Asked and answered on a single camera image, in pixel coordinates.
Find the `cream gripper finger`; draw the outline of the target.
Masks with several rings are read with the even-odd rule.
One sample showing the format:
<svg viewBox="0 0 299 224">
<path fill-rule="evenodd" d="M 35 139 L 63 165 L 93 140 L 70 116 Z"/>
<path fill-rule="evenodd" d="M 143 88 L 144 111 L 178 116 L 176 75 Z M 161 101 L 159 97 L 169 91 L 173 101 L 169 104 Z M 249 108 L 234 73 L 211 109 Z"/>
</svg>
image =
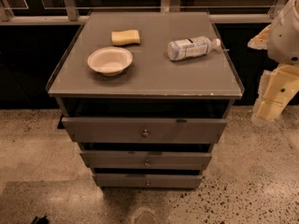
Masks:
<svg viewBox="0 0 299 224">
<path fill-rule="evenodd" d="M 251 49 L 267 49 L 269 30 L 269 25 L 264 27 L 260 33 L 258 33 L 249 41 L 248 47 Z"/>
</svg>

